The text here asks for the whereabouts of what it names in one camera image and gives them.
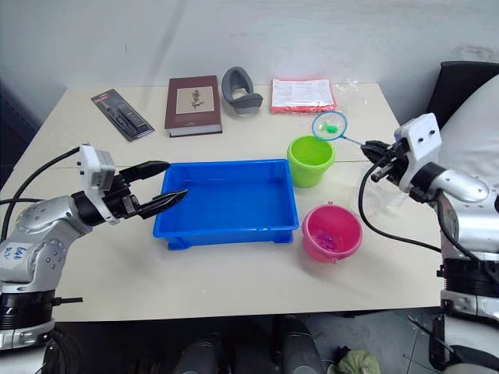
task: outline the red notebook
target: red notebook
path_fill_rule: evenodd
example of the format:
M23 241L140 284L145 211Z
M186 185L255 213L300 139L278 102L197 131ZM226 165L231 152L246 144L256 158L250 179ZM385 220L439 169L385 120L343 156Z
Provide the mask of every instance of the red notebook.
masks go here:
M170 79L165 128L170 137L220 133L217 76Z

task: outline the paper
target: paper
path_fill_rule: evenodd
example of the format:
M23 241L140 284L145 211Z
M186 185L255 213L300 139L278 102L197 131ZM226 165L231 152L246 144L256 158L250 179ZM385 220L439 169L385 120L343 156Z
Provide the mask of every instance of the paper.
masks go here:
M329 80L272 80L273 107L334 105Z

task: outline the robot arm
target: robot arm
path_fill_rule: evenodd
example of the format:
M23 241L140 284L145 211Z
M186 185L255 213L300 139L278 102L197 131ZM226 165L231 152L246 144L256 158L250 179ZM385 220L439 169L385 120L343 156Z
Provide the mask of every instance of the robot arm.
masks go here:
M83 191L35 203L25 209L12 234L0 243L0 351L50 339L55 321L52 307L81 299L55 297L69 247L105 221L135 215L152 217L175 205L186 190L165 193L140 204L131 182L168 169L149 161L115 175L108 152L80 147Z
M441 146L433 114L422 115L395 132L397 143L367 142L365 155L385 176L420 203L428 203L441 226L445 278L444 314L434 321L437 340L430 360L437 369L459 362L499 370L499 197L477 176L437 164Z

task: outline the floor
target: floor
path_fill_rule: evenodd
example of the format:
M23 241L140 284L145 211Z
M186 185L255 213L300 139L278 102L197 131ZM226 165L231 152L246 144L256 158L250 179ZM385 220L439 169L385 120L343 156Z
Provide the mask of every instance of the floor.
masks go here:
M431 374L428 337L407 320L431 327L436 309L399 309L345 318L334 313L299 315L324 364L343 346L375 355L383 374ZM134 373L138 359L170 373L182 350L198 337L219 332L235 349L235 373L279 373L268 358L273 316L240 316L120 323L59 323L80 346L86 373Z

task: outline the gray object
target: gray object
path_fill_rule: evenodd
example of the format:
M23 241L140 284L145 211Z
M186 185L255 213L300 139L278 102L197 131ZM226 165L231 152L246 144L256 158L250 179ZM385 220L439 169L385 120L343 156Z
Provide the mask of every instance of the gray object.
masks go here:
M247 94L235 99L234 91L240 88L246 90ZM221 92L238 115L257 113L264 100L260 94L253 92L250 76L239 66L227 70L221 81Z

